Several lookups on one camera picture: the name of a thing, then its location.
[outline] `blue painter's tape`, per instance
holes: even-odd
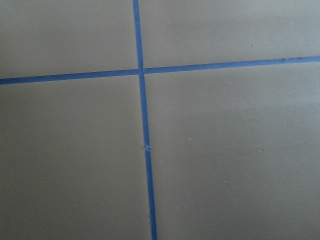
[[[61,81],[61,80],[72,80],[72,79],[105,78],[105,77],[138,75],[138,74],[139,74],[138,69],[126,69],[126,70],[113,70],[113,71],[69,73],[69,74],[58,74],[58,75],[47,75],[47,76],[27,76],[27,77],[3,78],[3,79],[0,79],[0,85],[49,82],[49,81]]]
[[[278,59],[253,60],[253,61],[218,62],[218,63],[181,65],[181,66],[150,67],[150,68],[145,68],[144,73],[160,74],[160,73],[184,72],[184,71],[195,71],[195,70],[226,69],[226,68],[240,68],[240,67],[264,66],[264,65],[278,65],[278,64],[298,64],[298,63],[312,63],[312,62],[320,62],[320,56],[278,58]]]
[[[139,86],[140,86],[142,125],[143,125],[143,139],[144,139],[144,147],[145,147],[144,154],[145,154],[146,177],[147,177],[147,186],[148,186],[151,239],[157,240],[158,236],[157,236],[157,223],[156,223],[156,208],[155,208],[154,184],[153,184],[152,162],[151,162],[151,152],[150,152],[151,150],[150,150],[150,137],[149,137],[147,93],[146,93],[146,81],[145,81],[145,69],[144,69],[144,54],[143,54],[143,47],[142,47],[142,34],[141,34],[141,25],[140,25],[139,0],[132,0],[132,3],[133,3],[133,15],[134,15],[134,26],[135,26],[136,55],[137,55],[138,70],[139,70]]]

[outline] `blue tape line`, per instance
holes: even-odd
[[[0,85],[128,76],[128,75],[137,75],[138,73],[139,73],[138,69],[126,69],[126,70],[95,71],[95,72],[69,73],[69,74],[46,75],[46,76],[14,77],[14,78],[0,79]]]
[[[144,70],[144,55],[143,55],[143,48],[142,48],[142,34],[141,34],[141,26],[140,26],[139,0],[132,0],[132,3],[133,3],[133,15],[134,15],[134,26],[135,26],[136,55],[137,55],[138,70],[139,70],[139,86],[140,86],[140,100],[141,100],[142,124],[143,124],[143,139],[144,139],[144,147],[145,147],[144,154],[145,154],[145,167],[146,167],[146,178],[147,178],[148,198],[149,198],[151,239],[157,240],[158,236],[157,236],[157,224],[156,224],[156,208],[155,208],[154,183],[153,183],[150,138],[149,138],[147,93],[146,93],[145,70]]]
[[[144,77],[145,77],[144,74],[160,74],[160,73],[209,70],[209,69],[226,69],[226,68],[264,66],[264,65],[301,64],[301,63],[320,62],[320,56],[307,56],[307,57],[278,58],[278,59],[266,59],[266,60],[252,60],[252,61],[205,63],[205,64],[181,65],[181,66],[149,67],[149,68],[143,69],[143,59],[141,57],[142,45],[139,44],[138,46],[139,41],[137,41],[137,49],[140,49],[139,51],[141,51],[141,54],[138,55],[139,69],[3,78],[3,79],[0,79],[0,85],[49,82],[49,81],[73,80],[73,79],[106,78],[106,77],[117,77],[117,76],[128,76],[128,75],[139,75],[140,78],[143,78],[143,82],[144,82]]]
[[[308,57],[295,57],[295,58],[278,58],[266,60],[252,60],[252,61],[232,61],[232,62],[218,62],[206,63],[196,65],[181,65],[181,66],[162,66],[145,68],[145,74],[160,74],[171,72],[184,72],[195,70],[208,70],[208,69],[226,69],[226,68],[240,68],[264,65],[278,65],[278,64],[298,64],[298,63],[311,63],[320,62],[320,56]]]

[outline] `wall surface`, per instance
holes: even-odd
[[[319,1],[0,6],[0,239],[320,239]]]

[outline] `gray painted surface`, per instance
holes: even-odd
[[[0,86],[0,239],[150,239],[137,76]]]
[[[160,240],[320,238],[319,67],[146,77]]]
[[[137,68],[131,0],[0,5],[0,78]]]
[[[146,67],[320,55],[318,0],[140,0]]]

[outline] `grid line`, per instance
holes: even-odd
[[[144,54],[143,54],[143,47],[142,47],[142,34],[141,34],[141,25],[140,25],[139,0],[132,0],[132,5],[133,5],[133,16],[134,16],[136,57],[138,62],[138,74],[139,74],[140,101],[141,101],[142,126],[143,126],[145,168],[146,168],[146,179],[147,179],[148,200],[149,200],[151,239],[157,240],[158,235],[157,235],[157,223],[156,223],[155,194],[154,194],[154,183],[153,183],[153,174],[152,174],[148,107],[147,107],[147,91],[146,91],[146,81],[145,81]]]
[[[164,74],[164,73],[185,72],[185,71],[243,68],[243,67],[254,67],[254,66],[267,66],[267,65],[303,64],[303,63],[315,63],[315,62],[320,62],[320,56],[275,58],[275,59],[250,60],[250,61],[216,62],[216,63],[179,65],[179,66],[148,67],[148,68],[143,68],[143,72],[144,72],[144,75],[148,75],[148,74]],[[120,76],[139,75],[139,74],[140,74],[139,69],[123,69],[123,70],[110,70],[110,71],[54,74],[54,75],[44,75],[44,76],[11,77],[11,78],[0,79],[0,85],[120,77]]]

